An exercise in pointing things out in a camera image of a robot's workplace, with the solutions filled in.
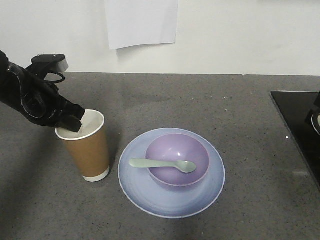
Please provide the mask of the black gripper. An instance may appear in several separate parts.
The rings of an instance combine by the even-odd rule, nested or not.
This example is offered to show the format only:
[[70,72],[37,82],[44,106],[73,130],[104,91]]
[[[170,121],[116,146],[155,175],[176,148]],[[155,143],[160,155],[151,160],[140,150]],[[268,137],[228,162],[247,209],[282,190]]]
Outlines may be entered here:
[[84,108],[64,100],[55,84],[10,62],[4,52],[0,53],[0,101],[39,126],[73,133],[82,127]]

